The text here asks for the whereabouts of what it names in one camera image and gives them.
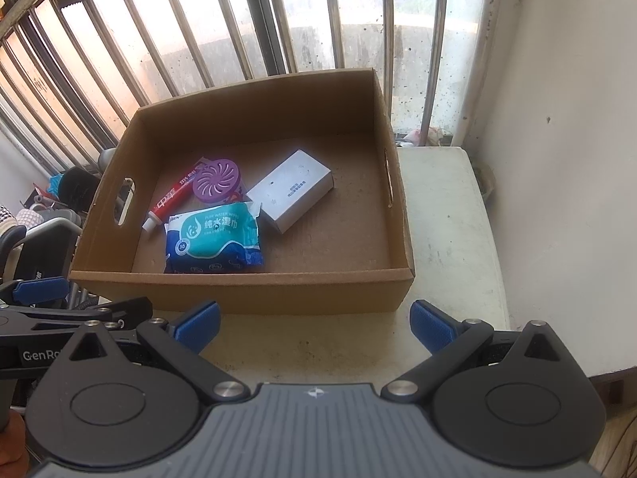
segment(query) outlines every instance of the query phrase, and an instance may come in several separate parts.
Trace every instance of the wet wipes package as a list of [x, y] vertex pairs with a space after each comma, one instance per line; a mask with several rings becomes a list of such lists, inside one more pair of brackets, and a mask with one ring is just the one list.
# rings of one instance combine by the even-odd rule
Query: wet wipes package
[[166, 273], [236, 272], [263, 264], [255, 202], [173, 215], [166, 225]]

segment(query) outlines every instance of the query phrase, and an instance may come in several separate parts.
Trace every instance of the blue gripper pad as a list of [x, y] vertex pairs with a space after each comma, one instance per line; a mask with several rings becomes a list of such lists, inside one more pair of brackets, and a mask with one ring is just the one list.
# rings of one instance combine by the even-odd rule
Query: blue gripper pad
[[14, 302], [31, 305], [65, 298], [69, 294], [69, 281], [63, 276], [40, 280], [23, 280], [14, 289]]
[[217, 302], [206, 302], [170, 322], [168, 333], [195, 354], [200, 353], [221, 327], [221, 309]]
[[416, 300], [409, 311], [409, 325], [418, 341], [431, 353], [445, 348], [463, 333], [463, 325], [426, 300]]

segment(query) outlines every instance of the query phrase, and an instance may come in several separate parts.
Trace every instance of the white wall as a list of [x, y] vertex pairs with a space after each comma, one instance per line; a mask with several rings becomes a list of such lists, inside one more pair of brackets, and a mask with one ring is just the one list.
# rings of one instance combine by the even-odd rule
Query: white wall
[[522, 0], [472, 145], [512, 327], [549, 321], [589, 375], [637, 366], [637, 0]]
[[0, 132], [0, 203], [16, 214], [22, 208], [20, 201], [33, 191], [33, 183], [48, 186], [44, 175]]

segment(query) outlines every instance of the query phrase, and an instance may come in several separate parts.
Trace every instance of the toothpaste cap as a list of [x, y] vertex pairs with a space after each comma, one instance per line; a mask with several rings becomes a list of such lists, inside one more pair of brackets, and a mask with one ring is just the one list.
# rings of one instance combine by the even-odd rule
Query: toothpaste cap
[[155, 229], [155, 226], [162, 224], [163, 221], [160, 220], [155, 214], [149, 212], [148, 218], [144, 221], [144, 224], [141, 226], [147, 232], [152, 232]]

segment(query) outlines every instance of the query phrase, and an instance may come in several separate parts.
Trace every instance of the white table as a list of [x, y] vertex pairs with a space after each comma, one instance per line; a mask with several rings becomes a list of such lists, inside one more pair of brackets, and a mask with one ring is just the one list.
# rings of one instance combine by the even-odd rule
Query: white table
[[380, 391], [429, 356], [408, 324], [418, 298], [459, 320], [479, 317], [508, 328], [496, 247], [466, 153], [401, 148], [399, 159], [416, 264], [400, 308], [364, 315], [226, 315], [203, 356], [251, 389], [258, 382], [371, 382]]

